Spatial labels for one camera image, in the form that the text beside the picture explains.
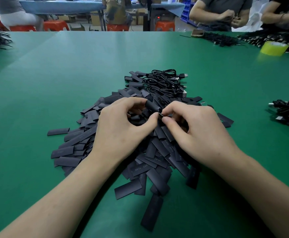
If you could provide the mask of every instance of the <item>worker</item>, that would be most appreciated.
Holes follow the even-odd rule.
[[[104,182],[157,126],[158,113],[138,127],[128,121],[127,112],[140,114],[146,101],[122,98],[104,108],[91,153],[1,231],[0,238],[72,237]],[[211,107],[174,101],[162,114],[162,121],[184,151],[241,193],[276,237],[289,237],[289,187],[237,147]],[[181,119],[187,121],[188,133],[178,125]]]
[[[198,22],[198,29],[231,32],[247,24],[251,6],[252,0],[198,0],[190,19]]]
[[[6,27],[31,25],[37,31],[43,31],[44,20],[26,13],[19,0],[0,0],[0,21]]]
[[[132,23],[132,16],[126,12],[126,6],[131,7],[131,0],[102,0],[106,7],[105,22],[114,25],[127,25]]]
[[[289,0],[270,0],[261,21],[263,29],[289,30]]]

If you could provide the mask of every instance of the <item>gray shirt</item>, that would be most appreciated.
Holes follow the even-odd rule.
[[[24,11],[19,0],[0,0],[0,14]]]
[[[201,1],[206,4],[205,11],[222,14],[227,10],[233,10],[235,12],[235,16],[237,16],[241,10],[248,10],[252,6],[252,0],[201,0]],[[208,23],[207,26],[230,27],[230,24],[226,22],[215,21],[213,23]]]

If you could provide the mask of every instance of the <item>white pants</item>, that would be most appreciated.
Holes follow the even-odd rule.
[[[9,14],[0,14],[0,21],[4,26],[35,26],[37,31],[43,31],[44,20],[37,15],[19,11]]]

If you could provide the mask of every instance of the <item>green tabletop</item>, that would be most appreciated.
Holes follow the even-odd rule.
[[[174,68],[188,73],[188,96],[201,96],[235,120],[238,146],[289,186],[289,127],[275,122],[267,104],[289,100],[289,54],[260,55],[248,44],[219,47],[176,32],[11,33],[0,50],[0,230],[64,179],[50,154],[77,128],[79,112],[124,87],[133,71]],[[140,226],[151,198],[115,199],[123,176],[105,187],[83,219],[81,237],[269,237],[247,202],[204,168],[197,190],[176,170],[154,231]]]

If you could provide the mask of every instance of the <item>yellow tape roll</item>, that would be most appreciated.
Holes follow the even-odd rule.
[[[270,56],[282,56],[288,47],[289,45],[284,43],[267,41],[261,48],[260,52]]]

